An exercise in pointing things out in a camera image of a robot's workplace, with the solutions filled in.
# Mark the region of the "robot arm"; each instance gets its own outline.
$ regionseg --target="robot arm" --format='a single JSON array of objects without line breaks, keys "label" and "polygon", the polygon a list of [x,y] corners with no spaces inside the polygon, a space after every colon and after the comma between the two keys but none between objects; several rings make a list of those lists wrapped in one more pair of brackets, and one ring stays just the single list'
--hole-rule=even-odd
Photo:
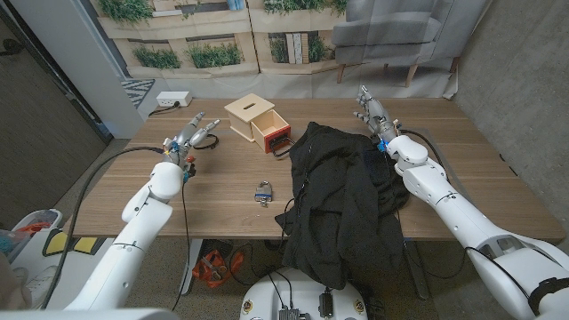
[{"label": "robot arm", "polygon": [[515,318],[557,318],[569,312],[569,257],[554,245],[494,225],[446,180],[428,151],[400,135],[387,111],[362,86],[355,113],[377,134],[406,188],[430,205],[461,245],[494,298]]},{"label": "robot arm", "polygon": [[145,252],[172,215],[168,202],[195,174],[189,151],[199,146],[220,122],[217,119],[198,130],[203,116],[203,112],[198,114],[177,137],[164,141],[164,161],[154,167],[150,181],[124,208],[122,218],[126,226],[66,310],[110,309],[124,305]]}]

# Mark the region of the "table surface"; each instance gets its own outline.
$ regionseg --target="table surface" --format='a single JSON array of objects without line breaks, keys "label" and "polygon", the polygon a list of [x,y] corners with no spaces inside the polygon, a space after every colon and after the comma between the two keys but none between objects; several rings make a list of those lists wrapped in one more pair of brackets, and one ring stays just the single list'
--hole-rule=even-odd
[{"label": "table surface", "polygon": [[[127,148],[161,147],[199,111],[202,125],[221,119],[214,133],[217,148],[195,150],[196,177],[185,187],[189,235],[195,238],[276,239],[281,229],[275,216],[293,197],[291,161],[265,154],[256,143],[229,129],[224,106],[233,100],[193,100],[188,108],[152,116]],[[360,111],[350,100],[271,100],[275,110],[293,128],[297,140],[310,121],[352,133],[368,135],[366,126],[352,116]],[[490,220],[509,231],[558,242],[565,232],[532,191],[504,163],[496,150],[451,101],[443,99],[381,100],[404,128],[425,132],[436,143],[454,173],[452,184],[463,186],[474,205]],[[117,158],[85,198],[77,219],[77,236],[116,236],[124,227],[121,212],[147,181],[162,156],[132,152]],[[262,208],[253,200],[257,185],[267,180],[273,202]],[[173,214],[160,236],[185,236],[181,195],[171,202]],[[405,237],[413,240],[453,240],[454,237],[428,205],[412,196],[400,210]]]}]

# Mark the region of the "black wire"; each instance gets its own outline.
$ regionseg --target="black wire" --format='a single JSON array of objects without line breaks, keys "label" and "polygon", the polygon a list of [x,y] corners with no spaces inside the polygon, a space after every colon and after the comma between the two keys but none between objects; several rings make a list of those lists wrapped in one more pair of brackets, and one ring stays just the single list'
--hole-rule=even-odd
[{"label": "black wire", "polygon": [[440,164],[443,169],[445,168],[445,165],[443,164],[443,160],[441,160],[441,157],[438,155],[437,150],[435,149],[435,146],[433,146],[432,143],[430,143],[429,139],[425,138],[425,136],[423,136],[422,134],[415,132],[415,131],[411,131],[411,130],[407,130],[407,129],[401,129],[399,130],[401,133],[405,134],[405,133],[409,133],[412,135],[416,135],[417,137],[421,138],[423,141],[425,141],[425,143],[427,143],[429,145],[429,148],[431,150],[433,150],[433,153],[435,154],[435,157],[437,158],[438,164]]},{"label": "black wire", "polygon": [[294,309],[293,308],[293,285],[291,284],[291,281],[286,276],[283,276],[282,273],[280,273],[276,270],[275,270],[275,273],[278,274],[279,276],[283,277],[284,280],[286,280],[286,282],[288,283],[288,288],[290,291],[290,294],[289,294],[289,299],[290,299],[289,301],[290,301],[290,306],[291,306],[290,309],[292,310],[292,309]]},{"label": "black wire", "polygon": [[490,257],[488,257],[483,252],[479,251],[477,248],[465,247],[464,251],[467,251],[467,250],[473,250],[475,252],[482,254],[485,258],[487,258],[490,262],[492,262],[494,266],[498,267],[498,269],[500,269],[504,274],[506,274],[506,276],[508,276],[508,278],[517,286],[517,288],[524,294],[524,296],[528,300],[530,299],[529,294],[527,294],[527,292],[524,290],[522,285],[508,271],[506,271],[506,269],[503,268],[498,262],[496,262],[496,261],[494,261],[494,259],[491,259]]},{"label": "black wire", "polygon": [[220,138],[218,138],[215,134],[209,133],[206,138],[215,138],[215,141],[208,144],[205,147],[194,147],[194,149],[195,150],[203,150],[203,149],[207,149],[207,148],[213,149],[213,148],[217,147],[217,145],[220,143]]},{"label": "black wire", "polygon": [[125,150],[123,150],[123,151],[121,151],[121,152],[119,152],[113,156],[110,156],[105,161],[103,161],[101,164],[97,165],[95,170],[93,170],[93,172],[91,172],[91,174],[87,178],[85,184],[83,185],[83,188],[81,189],[81,192],[79,193],[79,197],[77,199],[73,214],[71,215],[71,222],[69,223],[68,237],[65,240],[65,246],[63,247],[63,252],[61,252],[60,264],[57,267],[57,269],[55,270],[55,274],[53,275],[52,283],[50,284],[50,287],[47,290],[47,293],[45,294],[45,299],[44,299],[44,302],[42,303],[41,309],[45,309],[45,307],[47,307],[48,303],[50,302],[50,299],[52,298],[53,291],[55,290],[55,287],[57,286],[58,282],[60,281],[61,270],[63,269],[63,264],[65,263],[65,259],[67,258],[69,249],[71,247],[71,241],[73,238],[73,231],[75,230],[75,225],[77,223],[77,215],[79,213],[79,208],[81,207],[81,203],[83,202],[83,198],[85,196],[85,193],[87,192],[87,189],[89,188],[89,184],[91,183],[91,180],[95,177],[95,174],[97,174],[97,172],[100,170],[100,168],[102,168],[103,165],[105,165],[106,163],[108,163],[112,159],[114,159],[118,156],[121,156],[125,153],[132,152],[132,151],[138,151],[138,150],[149,150],[149,151],[157,152],[159,154],[162,154],[164,152],[161,148],[153,148],[153,147],[135,147],[135,148],[125,149]]},{"label": "black wire", "polygon": [[273,286],[275,287],[276,294],[278,294],[278,298],[281,300],[281,308],[285,308],[285,303],[283,302],[283,298],[281,298],[281,294],[278,292],[278,289],[276,288],[276,284],[273,281],[273,277],[270,276],[270,273],[268,274],[268,278],[270,279],[270,282],[273,283]]},{"label": "black wire", "polygon": [[[181,185],[181,203],[184,206],[184,220],[186,221],[186,244],[188,245],[188,261],[189,261],[189,231],[188,231],[188,212],[186,211],[186,197],[184,196],[184,186],[186,183]],[[178,292],[178,298],[176,298],[176,302],[174,302],[174,306],[172,307],[172,311],[176,309],[178,306],[178,302],[180,301],[181,292],[184,290],[184,284],[186,283],[186,278],[188,277],[189,267],[186,267],[186,272],[184,272],[184,279],[181,281],[180,291]]]},{"label": "black wire", "polygon": [[[393,205],[395,206],[395,210],[397,212],[397,219],[399,220],[399,222],[401,222],[401,217],[399,216],[399,207],[397,207],[397,198],[395,195],[395,189],[393,188],[393,182],[391,182],[391,170],[389,169],[389,160],[387,157],[387,153],[386,152],[382,152],[383,156],[385,157],[385,162],[388,164],[388,180],[389,180],[389,187],[391,188],[391,194],[393,195]],[[403,241],[403,247],[405,249],[407,249],[407,244],[405,243],[405,240]],[[423,272],[425,272],[428,275],[431,275],[435,278],[439,278],[439,279],[444,279],[444,280],[448,280],[451,278],[456,277],[457,275],[460,274],[460,272],[462,271],[462,269],[464,268],[464,261],[466,259],[466,250],[464,251],[463,255],[462,255],[462,262],[461,265],[459,266],[459,269],[456,270],[456,272],[454,272],[453,274],[451,274],[450,276],[439,276],[436,275],[432,272],[429,272],[427,269],[425,269],[421,264],[419,264],[418,262],[416,262],[413,257],[411,257],[411,255],[408,255],[409,259],[417,266],[419,267],[421,270],[423,270]]]},{"label": "black wire", "polygon": [[[425,142],[427,142],[427,144],[428,144],[428,145],[430,146],[430,148],[433,150],[433,153],[435,153],[435,156],[437,157],[437,160],[438,160],[439,164],[441,164],[441,166],[443,166],[443,163],[442,163],[442,161],[440,160],[440,157],[438,156],[437,151],[435,150],[435,148],[433,147],[433,145],[430,143],[430,141],[429,141],[427,138],[425,138],[424,136],[422,136],[421,134],[419,134],[419,133],[417,133],[417,132],[412,132],[412,131],[409,131],[409,130],[401,130],[401,133],[415,134],[415,135],[417,135],[418,137],[420,137],[421,139],[423,139]],[[383,152],[383,155],[385,156],[385,161],[387,162],[388,159],[387,159],[386,153]],[[396,207],[396,210],[397,210],[397,219],[398,219],[399,221],[401,221],[401,219],[400,219],[400,217],[399,217],[399,208],[397,207],[397,201],[395,200],[395,190],[393,189],[393,185],[392,185],[392,183],[391,183],[390,174],[391,174],[391,173],[390,173],[389,168],[388,168],[389,185],[390,185],[390,187],[391,187],[391,191],[392,191],[393,197],[394,197],[394,206]],[[475,252],[478,252],[478,253],[482,254],[484,257],[486,257],[490,262],[492,262],[492,264],[493,264],[494,266],[498,267],[504,274],[506,274],[506,276],[508,276],[509,279],[519,288],[519,290],[524,294],[524,296],[525,296],[527,299],[529,299],[529,295],[528,295],[527,292],[524,290],[524,288],[521,286],[521,284],[520,284],[506,269],[504,269],[500,264],[498,264],[498,262],[494,261],[493,259],[490,259],[490,258],[489,258],[488,256],[486,256],[483,252],[479,251],[479,250],[476,249],[476,248],[469,247],[469,246],[467,246],[467,247],[464,248],[464,252],[463,252],[463,254],[462,254],[462,259],[461,259],[461,265],[459,266],[459,269],[458,269],[456,272],[454,272],[453,274],[449,275],[449,276],[439,276],[439,275],[436,275],[436,274],[434,274],[434,273],[432,273],[432,272],[429,272],[429,271],[426,270],[423,266],[421,266],[417,261],[415,261],[415,260],[413,259],[413,257],[411,257],[411,255],[409,255],[409,259],[410,259],[417,267],[421,268],[421,269],[423,270],[423,272],[425,272],[426,274],[428,274],[428,275],[430,275],[430,276],[433,276],[433,277],[436,277],[436,278],[439,278],[439,279],[448,280],[448,279],[454,278],[454,277],[456,277],[457,275],[460,274],[460,272],[461,272],[462,269],[464,268],[464,261],[466,260],[466,253],[467,253],[468,250],[474,250]]]},{"label": "black wire", "polygon": [[[403,246],[405,247],[405,249],[407,248],[407,244],[405,242],[404,242]],[[421,268],[421,270],[423,270],[424,273],[426,273],[430,276],[433,276],[435,278],[438,278],[438,279],[448,280],[448,279],[452,279],[452,278],[456,277],[457,275],[459,275],[460,272],[462,271],[462,269],[464,268],[464,261],[466,261],[466,251],[467,251],[466,249],[463,251],[461,265],[459,266],[458,270],[456,270],[454,273],[452,273],[449,276],[440,276],[440,275],[434,274],[432,272],[429,272],[419,262],[415,261],[415,259],[413,259],[413,257],[411,255],[408,255],[408,257],[413,262],[413,264],[415,266]]]},{"label": "black wire", "polygon": [[159,115],[159,114],[161,114],[161,113],[164,113],[165,111],[175,109],[175,108],[177,108],[177,107],[179,107],[179,106],[180,106],[180,102],[179,102],[179,101],[176,101],[176,102],[174,102],[173,106],[170,106],[170,107],[168,107],[168,108],[163,108],[163,109],[160,109],[160,110],[154,110],[154,111],[150,112],[150,114],[149,114],[148,116]]},{"label": "black wire", "polygon": [[281,253],[281,248],[283,247],[283,242],[285,241],[285,228],[286,228],[286,209],[288,209],[288,205],[291,204],[291,202],[294,200],[294,198],[292,198],[291,200],[289,200],[286,203],[286,206],[284,207],[284,225],[283,225],[283,230],[281,231],[281,242],[278,244],[278,250],[277,252]]},{"label": "black wire", "polygon": [[241,285],[246,285],[246,286],[251,286],[251,285],[254,285],[255,283],[253,283],[253,284],[248,284],[248,283],[244,282],[243,280],[237,278],[237,277],[236,277],[236,274],[233,273],[233,271],[231,271],[231,266],[233,265],[233,258],[235,258],[235,254],[238,253],[238,252],[240,252],[241,249],[245,248],[246,246],[249,246],[249,247],[251,248],[251,255],[249,256],[249,261],[250,261],[250,263],[251,263],[251,271],[252,271],[252,273],[253,273],[255,276],[257,276],[258,278],[261,278],[261,277],[262,277],[262,276],[258,276],[257,273],[255,272],[255,269],[252,267],[252,244],[243,244],[243,245],[239,246],[237,249],[235,249],[235,250],[233,251],[233,253],[231,254],[231,258],[229,258],[229,268],[228,268],[228,272],[233,276],[233,278],[235,279],[235,281],[237,281],[239,284],[241,284]]}]

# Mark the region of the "robot finger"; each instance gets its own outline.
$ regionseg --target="robot finger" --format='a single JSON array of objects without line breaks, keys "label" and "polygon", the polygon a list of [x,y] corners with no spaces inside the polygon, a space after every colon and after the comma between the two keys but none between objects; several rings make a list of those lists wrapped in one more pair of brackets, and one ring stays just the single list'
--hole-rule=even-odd
[{"label": "robot finger", "polygon": [[370,123],[370,117],[367,114],[354,112],[354,116],[357,116],[357,118],[359,118],[360,120],[362,120],[363,122],[365,122],[367,124]]}]

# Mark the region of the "black jacket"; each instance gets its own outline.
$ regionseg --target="black jacket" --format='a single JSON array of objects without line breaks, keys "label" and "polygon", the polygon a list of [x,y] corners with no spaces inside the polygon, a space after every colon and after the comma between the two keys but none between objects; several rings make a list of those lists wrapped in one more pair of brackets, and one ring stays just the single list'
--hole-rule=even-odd
[{"label": "black jacket", "polygon": [[346,285],[346,262],[396,268],[403,235],[392,213],[409,193],[389,156],[363,135],[310,123],[290,157],[294,207],[276,217],[290,235],[283,263],[333,289]]}]

